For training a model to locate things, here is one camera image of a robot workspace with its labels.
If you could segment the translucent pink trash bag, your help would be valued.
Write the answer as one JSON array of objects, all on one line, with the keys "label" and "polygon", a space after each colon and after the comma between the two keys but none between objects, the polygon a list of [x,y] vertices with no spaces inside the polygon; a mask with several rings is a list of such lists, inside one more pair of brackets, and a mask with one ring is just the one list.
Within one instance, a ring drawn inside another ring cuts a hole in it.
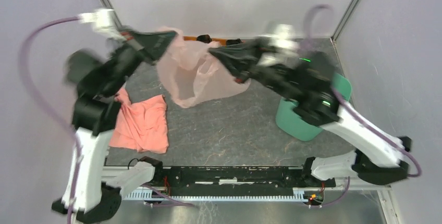
[{"label": "translucent pink trash bag", "polygon": [[182,108],[193,107],[213,99],[235,96],[246,91],[251,81],[240,84],[214,56],[210,47],[221,43],[203,43],[185,40],[183,32],[176,28],[161,27],[159,32],[173,30],[178,33],[156,65],[160,83],[170,94],[172,101]]}]

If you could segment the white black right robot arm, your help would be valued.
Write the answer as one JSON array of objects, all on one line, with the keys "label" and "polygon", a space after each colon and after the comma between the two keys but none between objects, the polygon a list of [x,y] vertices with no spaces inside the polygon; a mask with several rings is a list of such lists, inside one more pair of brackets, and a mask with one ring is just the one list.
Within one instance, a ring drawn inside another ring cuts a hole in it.
[{"label": "white black right robot arm", "polygon": [[327,54],[307,51],[299,57],[301,44],[264,36],[243,43],[211,47],[208,52],[234,76],[237,83],[253,79],[296,102],[293,112],[312,126],[331,132],[354,150],[333,157],[310,157],[301,172],[307,186],[336,177],[358,177],[388,185],[410,178],[405,161],[411,139],[386,134],[367,121],[333,88],[335,66]]}]

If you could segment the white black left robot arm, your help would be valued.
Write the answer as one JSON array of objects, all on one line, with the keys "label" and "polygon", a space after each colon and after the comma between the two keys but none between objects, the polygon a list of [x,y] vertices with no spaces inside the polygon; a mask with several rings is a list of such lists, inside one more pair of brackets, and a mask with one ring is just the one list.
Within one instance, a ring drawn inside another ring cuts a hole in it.
[{"label": "white black left robot arm", "polygon": [[52,210],[67,215],[69,223],[100,223],[115,216],[122,200],[139,186],[163,182],[162,163],[146,158],[134,167],[103,181],[106,151],[113,135],[121,102],[117,92],[142,63],[155,65],[177,37],[174,30],[142,33],[121,32],[121,46],[108,61],[81,49],[68,59],[66,79],[77,90],[72,121],[67,129],[75,133],[69,182],[64,195],[52,203]]}]

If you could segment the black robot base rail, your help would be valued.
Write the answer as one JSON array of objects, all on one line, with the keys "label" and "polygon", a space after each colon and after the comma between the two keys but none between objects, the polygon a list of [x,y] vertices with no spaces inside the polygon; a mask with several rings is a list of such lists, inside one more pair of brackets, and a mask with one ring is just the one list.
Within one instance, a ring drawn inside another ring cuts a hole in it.
[{"label": "black robot base rail", "polygon": [[336,186],[335,179],[320,181],[302,167],[290,166],[171,166],[144,156],[155,168],[149,185],[170,196],[289,196],[293,189]]}]

